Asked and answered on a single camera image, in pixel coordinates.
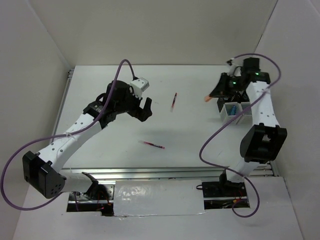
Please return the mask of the blue lead case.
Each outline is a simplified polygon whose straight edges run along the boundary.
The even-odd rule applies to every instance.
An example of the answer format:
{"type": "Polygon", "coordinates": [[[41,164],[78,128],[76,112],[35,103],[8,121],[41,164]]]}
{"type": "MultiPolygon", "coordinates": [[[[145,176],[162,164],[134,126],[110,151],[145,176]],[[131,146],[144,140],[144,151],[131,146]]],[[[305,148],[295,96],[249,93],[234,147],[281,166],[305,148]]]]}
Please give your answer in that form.
{"type": "Polygon", "coordinates": [[[232,107],[231,111],[230,111],[230,115],[231,115],[231,116],[234,116],[234,115],[236,115],[236,113],[237,113],[237,106],[234,105],[234,106],[232,107]]]}

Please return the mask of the red gel pen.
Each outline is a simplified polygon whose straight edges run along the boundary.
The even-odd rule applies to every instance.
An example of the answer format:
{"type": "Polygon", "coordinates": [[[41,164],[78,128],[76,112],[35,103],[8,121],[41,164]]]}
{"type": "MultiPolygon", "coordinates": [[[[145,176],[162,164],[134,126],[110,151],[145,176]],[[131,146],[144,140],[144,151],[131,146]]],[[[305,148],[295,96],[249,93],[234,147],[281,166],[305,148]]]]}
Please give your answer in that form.
{"type": "Polygon", "coordinates": [[[148,146],[152,146],[152,147],[155,147],[155,148],[163,149],[163,150],[165,149],[165,147],[162,146],[162,145],[154,144],[154,143],[151,143],[151,142],[148,142],[148,141],[140,140],[139,143],[144,144],[144,145],[148,145],[148,146]]]}
{"type": "Polygon", "coordinates": [[[171,104],[171,107],[170,107],[170,112],[173,112],[173,110],[174,110],[175,103],[176,103],[176,100],[177,100],[177,96],[178,96],[178,93],[175,92],[173,100],[172,100],[172,104],[171,104]]]}

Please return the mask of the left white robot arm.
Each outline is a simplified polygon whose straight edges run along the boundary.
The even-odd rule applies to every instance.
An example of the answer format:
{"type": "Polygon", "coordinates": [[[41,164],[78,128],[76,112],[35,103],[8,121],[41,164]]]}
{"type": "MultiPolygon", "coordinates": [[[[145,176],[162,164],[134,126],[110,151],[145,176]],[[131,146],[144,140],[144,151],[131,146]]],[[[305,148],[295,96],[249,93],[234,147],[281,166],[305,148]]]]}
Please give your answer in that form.
{"type": "Polygon", "coordinates": [[[148,97],[140,107],[143,92],[150,86],[144,78],[130,83],[109,83],[107,91],[88,104],[77,121],[50,145],[37,153],[28,151],[22,157],[24,179],[46,199],[64,192],[79,192],[86,199],[97,197],[101,185],[89,173],[61,175],[65,163],[90,138],[107,127],[119,114],[127,113],[141,122],[152,116],[152,100],[148,97]]]}

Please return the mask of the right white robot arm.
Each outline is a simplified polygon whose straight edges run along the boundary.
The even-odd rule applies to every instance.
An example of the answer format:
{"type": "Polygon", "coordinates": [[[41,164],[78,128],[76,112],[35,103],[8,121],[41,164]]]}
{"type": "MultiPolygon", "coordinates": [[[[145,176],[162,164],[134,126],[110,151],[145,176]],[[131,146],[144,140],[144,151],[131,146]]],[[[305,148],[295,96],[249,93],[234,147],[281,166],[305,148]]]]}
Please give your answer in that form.
{"type": "Polygon", "coordinates": [[[252,126],[240,142],[240,160],[219,177],[218,190],[223,196],[230,196],[259,165],[274,161],[288,135],[276,118],[270,93],[273,82],[260,69],[260,55],[244,57],[241,66],[233,65],[232,60],[227,62],[231,70],[221,74],[215,88],[204,98],[206,102],[224,98],[249,103],[237,117],[243,117],[247,111],[252,117],[252,126]]]}

